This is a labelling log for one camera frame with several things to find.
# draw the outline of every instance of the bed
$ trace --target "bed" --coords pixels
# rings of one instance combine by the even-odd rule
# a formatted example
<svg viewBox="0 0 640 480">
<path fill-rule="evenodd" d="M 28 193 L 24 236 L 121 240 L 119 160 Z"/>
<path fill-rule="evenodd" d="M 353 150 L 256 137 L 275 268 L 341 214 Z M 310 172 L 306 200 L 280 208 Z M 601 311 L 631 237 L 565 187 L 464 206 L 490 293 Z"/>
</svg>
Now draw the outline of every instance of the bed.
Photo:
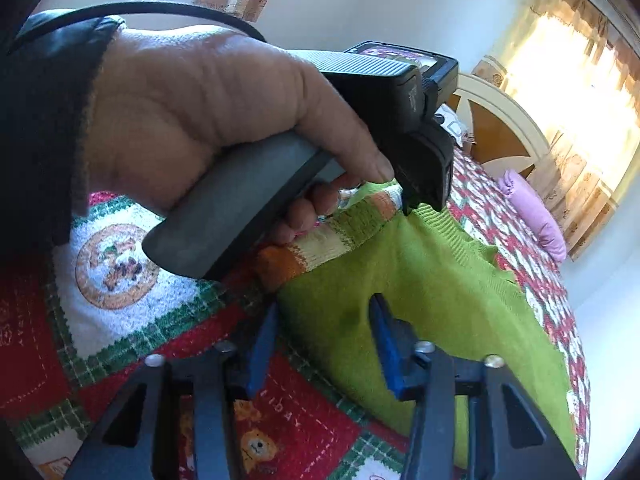
<svg viewBox="0 0 640 480">
<path fill-rule="evenodd" d="M 504 167 L 526 171 L 548 145 L 520 107 L 478 78 L 461 76 L 450 104 L 474 124 L 478 162 L 456 150 L 449 210 L 467 233 L 498 247 L 498 264 L 515 273 L 539 324 L 564 354 L 576 467 L 584 476 L 590 390 L 566 290 L 558 267 L 490 176 Z M 514 139 L 505 151 L 507 143 L 495 139 L 509 135 Z M 140 241 L 159 218 L 108 192 L 90 201 L 89 215 L 74 219 L 70 244 L 0 275 L 6 384 L 0 415 L 47 480 L 63 477 L 92 423 L 144 356 L 201 352 L 262 299 L 246 262 L 222 284 L 158 269 Z M 124 263 L 122 254 L 129 255 Z M 188 413 L 189 399 L 184 402 Z M 341 394 L 286 336 L 257 399 L 236 403 L 236 420 L 250 479 L 399 478 L 406 440 Z M 181 420 L 182 480 L 194 478 L 190 424 L 187 416 Z"/>
</svg>

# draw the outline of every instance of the curtain rod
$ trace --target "curtain rod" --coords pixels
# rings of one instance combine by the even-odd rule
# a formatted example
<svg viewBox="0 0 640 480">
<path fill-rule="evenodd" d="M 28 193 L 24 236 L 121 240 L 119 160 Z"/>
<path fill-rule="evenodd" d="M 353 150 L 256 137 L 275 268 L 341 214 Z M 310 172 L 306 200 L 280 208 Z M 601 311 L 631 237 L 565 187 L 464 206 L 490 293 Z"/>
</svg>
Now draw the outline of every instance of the curtain rod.
<svg viewBox="0 0 640 480">
<path fill-rule="evenodd" d="M 602 12 L 602 9 L 600 9 L 591 0 L 588 0 L 588 1 L 594 7 L 596 7 L 596 9 L 598 9 L 605 18 L 607 17 L 607 15 L 604 12 Z M 638 31 L 636 31 L 636 28 L 632 25 L 632 23 L 629 22 L 626 16 L 622 14 L 622 12 L 616 7 L 616 4 L 614 4 L 611 0 L 607 0 L 607 1 L 609 2 L 609 5 L 611 5 L 611 7 L 613 7 L 613 9 L 616 11 L 616 14 L 629 26 L 629 28 L 631 29 L 631 32 L 634 34 L 634 36 L 636 37 L 636 40 L 638 41 L 638 45 L 640 45 L 640 35 L 638 34 Z M 620 38 L 623 38 L 624 40 L 626 40 L 625 35 L 620 32 L 620 29 L 617 28 L 613 23 L 611 23 L 611 20 L 607 19 L 607 21 L 609 22 L 609 25 L 613 27 L 613 29 L 618 33 Z"/>
</svg>

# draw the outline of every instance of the ribbed gray surface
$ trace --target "ribbed gray surface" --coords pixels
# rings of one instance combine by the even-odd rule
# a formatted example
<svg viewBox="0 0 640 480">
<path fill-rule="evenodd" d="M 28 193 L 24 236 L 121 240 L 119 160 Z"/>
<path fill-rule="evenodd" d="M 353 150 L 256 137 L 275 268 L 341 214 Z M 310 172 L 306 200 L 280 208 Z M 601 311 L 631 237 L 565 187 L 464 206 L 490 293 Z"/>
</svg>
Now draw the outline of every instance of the ribbed gray surface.
<svg viewBox="0 0 640 480">
<path fill-rule="evenodd" d="M 339 72 L 355 75 L 398 76 L 411 66 L 402 61 L 383 57 L 329 52 L 325 50 L 289 50 L 290 53 L 312 62 L 320 72 Z"/>
</svg>

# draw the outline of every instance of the human hand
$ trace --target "human hand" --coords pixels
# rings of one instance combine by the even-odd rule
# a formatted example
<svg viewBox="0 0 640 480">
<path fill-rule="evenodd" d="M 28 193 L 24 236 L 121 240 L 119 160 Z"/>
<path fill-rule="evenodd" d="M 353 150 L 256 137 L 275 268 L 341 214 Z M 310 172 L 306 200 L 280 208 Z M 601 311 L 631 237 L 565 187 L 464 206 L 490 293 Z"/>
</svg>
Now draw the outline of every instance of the human hand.
<svg viewBox="0 0 640 480">
<path fill-rule="evenodd" d="M 340 188 L 393 178 L 367 127 L 311 63 L 284 50 L 215 26 L 124 28 L 94 81 L 84 144 L 90 190 L 166 213 L 222 148 L 293 127 L 347 173 L 295 200 L 274 226 L 277 243 L 333 212 Z"/>
</svg>

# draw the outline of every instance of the rolled pink blanket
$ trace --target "rolled pink blanket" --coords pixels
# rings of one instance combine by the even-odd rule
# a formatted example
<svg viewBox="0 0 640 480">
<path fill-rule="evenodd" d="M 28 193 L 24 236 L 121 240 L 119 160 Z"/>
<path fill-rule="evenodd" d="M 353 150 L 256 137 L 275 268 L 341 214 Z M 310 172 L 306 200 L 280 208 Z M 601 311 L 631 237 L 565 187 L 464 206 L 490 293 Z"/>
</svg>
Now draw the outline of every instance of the rolled pink blanket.
<svg viewBox="0 0 640 480">
<path fill-rule="evenodd" d="M 507 170 L 498 179 L 498 187 L 513 204 L 524 223 L 534 232 L 540 246 L 556 262 L 564 262 L 566 244 L 562 231 L 529 183 L 515 170 Z"/>
</svg>

